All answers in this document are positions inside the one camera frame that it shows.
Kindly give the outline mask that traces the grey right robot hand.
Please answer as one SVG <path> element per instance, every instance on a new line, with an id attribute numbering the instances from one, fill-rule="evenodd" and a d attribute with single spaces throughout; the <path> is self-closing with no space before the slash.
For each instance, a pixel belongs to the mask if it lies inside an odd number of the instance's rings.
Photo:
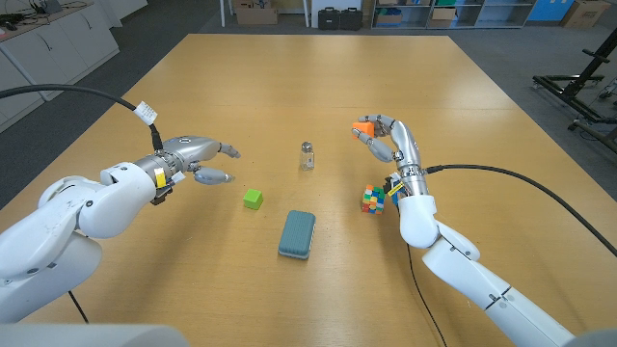
<path id="1" fill-rule="evenodd" d="M 369 151 L 380 161 L 394 162 L 402 175 L 408 175 L 421 166 L 420 153 L 416 140 L 409 127 L 400 120 L 382 114 L 359 117 L 359 123 L 371 123 L 374 134 L 369 135 L 356 125 L 352 126 L 355 138 L 367 145 Z M 379 137 L 390 136 L 395 149 L 379 140 Z"/>

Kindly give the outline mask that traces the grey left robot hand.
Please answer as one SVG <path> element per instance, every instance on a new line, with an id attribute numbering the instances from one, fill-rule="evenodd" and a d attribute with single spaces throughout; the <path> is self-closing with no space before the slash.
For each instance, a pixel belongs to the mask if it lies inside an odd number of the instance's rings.
<path id="1" fill-rule="evenodd" d="M 183 173 L 192 173 L 198 183 L 205 185 L 231 183 L 235 177 L 222 170 L 207 168 L 202 162 L 214 158 L 218 153 L 230 158 L 241 157 L 232 145 L 200 136 L 171 138 L 163 143 L 163 149 L 179 160 Z"/>

